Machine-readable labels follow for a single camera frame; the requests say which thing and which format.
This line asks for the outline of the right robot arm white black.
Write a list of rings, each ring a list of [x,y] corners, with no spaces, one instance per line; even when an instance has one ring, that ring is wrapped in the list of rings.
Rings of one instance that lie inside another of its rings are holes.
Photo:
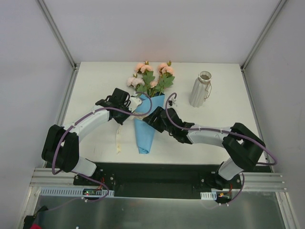
[[[195,123],[183,122],[173,108],[158,106],[143,121],[182,144],[208,144],[224,148],[230,158],[222,162],[217,171],[204,178],[205,183],[218,190],[231,184],[232,179],[243,171],[252,171],[257,165],[265,143],[242,123],[232,127],[214,129]]]

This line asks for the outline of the blue wrapping paper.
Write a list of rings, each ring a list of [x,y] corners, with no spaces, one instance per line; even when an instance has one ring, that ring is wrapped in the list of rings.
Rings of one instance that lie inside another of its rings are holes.
[[[144,95],[141,95],[140,98],[142,100],[142,104],[135,111],[138,113],[146,113],[150,108],[150,101]],[[149,114],[153,112],[158,106],[163,107],[164,99],[164,94],[159,94],[155,97],[152,97],[152,110],[149,112]],[[155,130],[139,119],[134,120],[134,126],[136,144],[139,154],[148,154],[151,150]]]

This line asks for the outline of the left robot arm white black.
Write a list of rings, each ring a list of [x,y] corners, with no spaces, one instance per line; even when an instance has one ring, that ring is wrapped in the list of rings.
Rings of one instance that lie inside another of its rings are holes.
[[[42,151],[42,159],[51,164],[54,175],[60,172],[83,174],[91,186],[100,182],[97,165],[80,156],[79,144],[95,128],[115,120],[119,124],[134,111],[128,92],[115,88],[113,93],[95,103],[91,111],[69,125],[49,128]]]

